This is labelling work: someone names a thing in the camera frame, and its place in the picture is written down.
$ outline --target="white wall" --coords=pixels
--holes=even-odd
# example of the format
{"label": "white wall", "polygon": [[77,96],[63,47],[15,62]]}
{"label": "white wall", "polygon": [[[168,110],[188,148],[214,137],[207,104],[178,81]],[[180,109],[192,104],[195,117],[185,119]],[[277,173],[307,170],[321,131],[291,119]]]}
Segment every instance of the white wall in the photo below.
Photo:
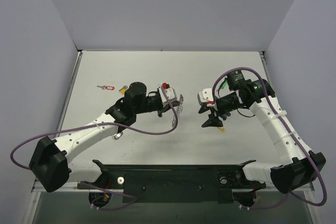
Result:
{"label": "white wall", "polygon": [[[336,220],[336,0],[295,0],[266,51],[282,107],[302,138],[323,152],[329,193],[326,223]],[[321,199],[320,186],[318,200]]]}
{"label": "white wall", "polygon": [[[20,223],[34,175],[15,145],[56,128],[77,51],[51,0],[0,0],[0,219]],[[33,145],[16,155],[28,164]]]}
{"label": "white wall", "polygon": [[293,0],[52,0],[79,49],[265,50]]}

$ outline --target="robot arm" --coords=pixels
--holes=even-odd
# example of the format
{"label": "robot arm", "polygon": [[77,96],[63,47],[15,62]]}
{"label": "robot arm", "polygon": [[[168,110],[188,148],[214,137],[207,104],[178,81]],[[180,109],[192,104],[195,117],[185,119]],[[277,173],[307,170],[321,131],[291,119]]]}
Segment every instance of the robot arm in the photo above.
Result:
{"label": "robot arm", "polygon": [[[212,89],[205,89],[198,93],[198,101],[201,105],[199,113],[210,111],[209,119],[202,127],[221,127],[223,123],[219,118],[226,120],[231,111],[240,108],[250,109],[270,136],[281,159],[281,164],[260,162],[246,164],[243,167],[246,179],[272,183],[284,194],[315,180],[317,175],[313,167],[299,146],[293,141],[291,134],[294,134],[309,153],[319,170],[323,168],[326,159],[322,153],[315,154],[299,137],[286,117],[287,112],[279,106],[278,99],[269,83],[263,80],[268,98],[277,110],[277,114],[268,104],[259,80],[254,82],[245,80],[241,71],[235,71],[228,75],[226,81],[229,89],[234,92],[222,98],[214,99]],[[290,133],[285,129],[279,117],[282,117],[287,123]]]}
{"label": "robot arm", "polygon": [[[163,88],[168,100],[173,106],[178,106],[175,90],[167,83],[163,84]],[[52,140],[49,137],[40,139],[29,168],[45,189],[51,192],[69,181],[90,181],[92,177],[97,178],[101,172],[96,164],[92,166],[91,162],[90,165],[81,166],[75,165],[72,160],[108,136],[114,136],[114,139],[120,138],[125,126],[130,126],[136,121],[137,114],[157,111],[161,117],[162,113],[170,108],[160,88],[150,92],[148,96],[146,91],[145,84],[134,82],[126,90],[123,98],[98,118],[83,126],[81,130]]]}

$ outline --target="gray floor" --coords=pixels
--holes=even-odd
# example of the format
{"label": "gray floor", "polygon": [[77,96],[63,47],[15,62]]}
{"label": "gray floor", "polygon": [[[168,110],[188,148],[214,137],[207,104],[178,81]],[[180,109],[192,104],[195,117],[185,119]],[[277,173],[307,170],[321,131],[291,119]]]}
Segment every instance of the gray floor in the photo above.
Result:
{"label": "gray floor", "polygon": [[[260,192],[256,205],[269,206],[283,198],[279,192]],[[108,207],[121,204],[114,196]],[[308,207],[289,197],[272,210],[239,210],[238,204],[219,205],[216,202],[199,204],[134,204],[118,211],[90,210],[87,192],[41,193],[34,224],[40,223],[312,223]]]}

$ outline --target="key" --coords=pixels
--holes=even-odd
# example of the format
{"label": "key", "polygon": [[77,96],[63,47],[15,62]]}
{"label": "key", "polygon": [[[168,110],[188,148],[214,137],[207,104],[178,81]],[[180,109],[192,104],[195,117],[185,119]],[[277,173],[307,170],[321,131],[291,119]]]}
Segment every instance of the key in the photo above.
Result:
{"label": "key", "polygon": [[123,89],[128,89],[128,87],[125,85],[124,87],[122,87],[121,89],[119,89],[119,92],[121,92]]}

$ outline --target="wall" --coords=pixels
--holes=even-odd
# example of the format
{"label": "wall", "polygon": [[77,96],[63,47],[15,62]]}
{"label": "wall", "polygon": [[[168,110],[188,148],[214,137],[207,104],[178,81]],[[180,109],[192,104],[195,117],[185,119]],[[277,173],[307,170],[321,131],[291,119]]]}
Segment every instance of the wall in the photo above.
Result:
{"label": "wall", "polygon": [[293,0],[52,0],[79,49],[265,50]]}
{"label": "wall", "polygon": [[[56,128],[77,51],[51,0],[0,0],[0,219],[20,223],[34,175],[15,145]],[[34,147],[16,155],[28,164]]]}
{"label": "wall", "polygon": [[[266,50],[271,80],[282,107],[302,138],[323,152],[329,193],[326,223],[336,219],[336,1],[295,0]],[[322,195],[319,183],[317,200]]]}

